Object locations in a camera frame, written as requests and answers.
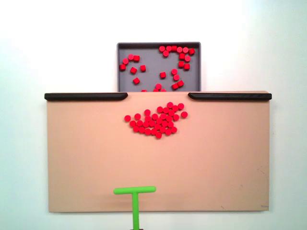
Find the white background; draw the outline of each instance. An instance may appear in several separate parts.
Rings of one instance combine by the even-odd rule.
[[[46,92],[115,92],[117,42],[199,41],[203,91],[267,90],[270,211],[141,213],[145,230],[307,229],[307,1],[0,0],[0,230],[129,230],[47,208]]]

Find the green stick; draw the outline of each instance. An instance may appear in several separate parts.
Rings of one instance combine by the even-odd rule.
[[[131,187],[131,188],[116,188],[114,194],[132,194],[132,216],[133,230],[140,230],[139,221],[139,193],[153,193],[157,189],[155,186]]]

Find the gray tray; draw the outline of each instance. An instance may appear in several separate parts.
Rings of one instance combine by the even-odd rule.
[[[168,57],[164,57],[159,51],[160,46],[181,46],[194,48],[195,54],[191,56],[190,69],[184,70],[178,67],[179,54],[170,52]],[[177,43],[118,43],[118,91],[119,92],[140,92],[147,90],[152,92],[157,83],[168,92],[174,92],[172,85],[174,81],[171,74],[172,69],[177,69],[179,80],[184,81],[184,86],[175,91],[201,91],[201,44],[199,42],[177,42]],[[124,58],[129,54],[139,55],[140,61],[130,61],[125,71],[119,70]],[[140,66],[146,65],[146,72],[141,72]],[[137,69],[136,74],[130,72],[131,67]],[[160,73],[166,72],[166,78],[160,78]],[[135,85],[133,79],[140,79],[140,83]]]

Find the tan board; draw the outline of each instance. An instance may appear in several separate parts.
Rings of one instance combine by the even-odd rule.
[[[134,133],[125,115],[184,103],[189,116],[162,139]],[[50,212],[269,208],[269,101],[195,101],[187,92],[131,92],[122,101],[48,101]]]

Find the red cylindrical piece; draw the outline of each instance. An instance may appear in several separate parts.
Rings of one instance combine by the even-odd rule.
[[[125,121],[128,122],[128,121],[130,121],[130,120],[131,120],[131,116],[130,116],[130,115],[126,115],[126,116],[125,116]]]
[[[140,56],[139,55],[134,55],[133,61],[139,62],[140,61]]]
[[[148,122],[148,121],[145,121],[145,122],[143,123],[143,126],[144,126],[144,128],[147,128],[147,127],[149,126],[149,122]]]
[[[177,128],[174,126],[171,128],[172,133],[176,133],[177,132]]]
[[[185,69],[185,70],[189,70],[189,69],[190,69],[190,64],[184,64],[183,69]]]
[[[165,77],[166,77],[166,73],[165,72],[160,73],[160,78],[165,78]]]
[[[177,112],[178,111],[178,106],[177,105],[173,105],[172,109],[173,109],[174,112]]]
[[[163,56],[164,57],[167,57],[169,55],[169,52],[167,51],[167,50],[165,50],[164,52],[163,52]]]
[[[177,82],[177,84],[178,84],[179,87],[181,87],[181,86],[184,85],[184,82],[182,80],[180,80],[180,81]]]
[[[163,107],[159,106],[159,107],[157,108],[157,111],[158,111],[158,113],[162,113],[162,112],[163,112]]]
[[[167,122],[170,122],[170,121],[172,121],[172,120],[173,120],[172,116],[167,116],[167,117],[166,117],[166,121],[167,121]]]
[[[161,119],[161,118],[158,118],[158,119],[156,120],[156,122],[157,122],[157,124],[161,124],[161,123],[162,123],[162,119]]]
[[[155,134],[157,133],[157,130],[156,130],[155,128],[153,128],[153,129],[151,130],[151,133],[152,133],[153,136],[155,136]]]
[[[170,128],[173,127],[174,126],[174,122],[172,122],[172,121],[168,122],[167,126],[170,127]]]
[[[136,71],[138,71],[136,68],[131,67],[131,69],[130,69],[130,72],[131,72],[131,73],[136,73]]]
[[[166,119],[166,114],[161,114],[161,115],[160,115],[160,118],[161,118],[162,120],[165,120],[165,119]]]
[[[141,118],[141,114],[135,114],[135,115],[134,115],[134,119],[140,120],[140,118]]]
[[[150,116],[145,117],[145,121],[150,122],[151,120],[152,120],[152,118]]]
[[[177,69],[172,69],[172,74],[173,75],[177,74]]]
[[[176,52],[177,51],[177,46],[172,46],[172,52]]]
[[[165,107],[165,108],[163,109],[163,113],[165,113],[165,114],[167,114],[168,111],[169,111],[169,109],[168,109],[167,107]]]
[[[128,58],[124,58],[124,59],[123,59],[123,64],[124,64],[124,65],[127,65],[128,63],[129,63]]]
[[[160,46],[160,47],[159,47],[159,50],[160,50],[160,52],[165,51],[165,46]]]
[[[139,130],[140,130],[140,128],[139,128],[138,126],[133,127],[133,131],[134,131],[134,132],[137,133]]]
[[[129,55],[128,55],[128,59],[129,59],[130,61],[132,61],[133,58],[134,58],[134,55],[133,55],[133,54],[129,54]]]
[[[189,49],[187,47],[183,47],[182,52],[184,52],[185,54],[189,51]]]
[[[179,86],[177,85],[177,83],[175,83],[175,84],[172,85],[172,88],[173,88],[173,90],[176,90],[176,89],[179,88]]]
[[[167,128],[167,129],[165,130],[165,134],[166,134],[167,136],[171,135],[171,134],[172,134],[171,129]]]
[[[157,132],[157,133],[155,134],[155,137],[158,138],[158,139],[160,139],[160,138],[162,137],[162,133]]]
[[[135,121],[130,121],[130,126],[131,127],[135,127],[136,126],[136,122]]]
[[[181,52],[182,52],[182,47],[179,46],[179,47],[177,48],[177,53],[181,53]]]
[[[143,121],[141,121],[141,120],[137,121],[137,122],[136,122],[136,125],[137,125],[138,127],[141,127],[141,126],[143,125]]]
[[[173,116],[173,115],[175,115],[175,112],[174,112],[174,110],[170,109],[170,110],[169,110],[169,112],[168,112],[168,115],[170,115],[170,116]]]
[[[154,122],[153,120],[151,120],[151,121],[149,122],[149,126],[150,126],[150,127],[154,127],[154,126],[155,126],[155,122]]]
[[[179,117],[179,115],[178,115],[178,114],[175,114],[175,115],[173,116],[173,120],[174,120],[174,121],[179,120],[179,118],[180,118],[180,117]]]
[[[150,115],[150,110],[149,110],[149,109],[146,109],[146,110],[144,111],[144,114],[145,114],[145,116],[149,116],[149,115]]]
[[[159,129],[160,129],[160,127],[161,127],[161,125],[160,125],[160,124],[155,124],[155,125],[154,125],[154,128],[155,128],[156,130],[159,130]]]
[[[178,68],[183,68],[183,67],[184,67],[184,61],[179,61]]]
[[[141,69],[142,72],[145,72],[146,71],[146,66],[142,65],[142,66],[140,66],[140,69]]]
[[[181,113],[181,116],[183,118],[187,118],[188,117],[188,113],[186,111],[184,111],[184,112]]]
[[[155,88],[160,90],[162,88],[162,85],[158,83],[158,84],[155,85]]]
[[[184,53],[181,53],[181,54],[179,54],[179,59],[180,59],[180,60],[184,60],[185,56],[186,56],[186,55],[185,55]]]
[[[172,102],[169,102],[169,103],[167,103],[167,107],[169,108],[169,109],[171,109],[172,107],[173,107],[173,103]]]
[[[166,126],[167,126],[167,121],[163,121],[161,125],[162,125],[163,127],[166,127]]]
[[[151,135],[151,133],[152,133],[152,131],[151,131],[150,128],[145,129],[145,135],[146,135],[146,136]]]
[[[158,119],[158,114],[153,114],[153,115],[152,115],[152,119],[153,119],[153,120]]]
[[[179,103],[179,104],[178,104],[178,109],[179,109],[179,110],[184,109],[184,104],[183,104],[183,103]]]
[[[189,62],[189,61],[191,61],[191,57],[190,57],[189,55],[186,55],[186,56],[184,57],[184,60],[185,60],[186,62]]]
[[[140,127],[139,132],[140,133],[144,133],[145,132],[145,128],[144,127]]]
[[[190,54],[190,55],[195,54],[195,49],[193,49],[193,48],[192,48],[192,49],[189,49],[189,54]]]
[[[160,132],[161,132],[161,133],[165,133],[165,130],[166,130],[166,128],[163,127],[163,126],[160,128]]]
[[[179,76],[178,74],[175,74],[175,75],[174,75],[174,81],[179,80],[179,78],[180,78],[180,76]]]
[[[126,65],[120,64],[119,65],[119,70],[124,71],[126,69]]]

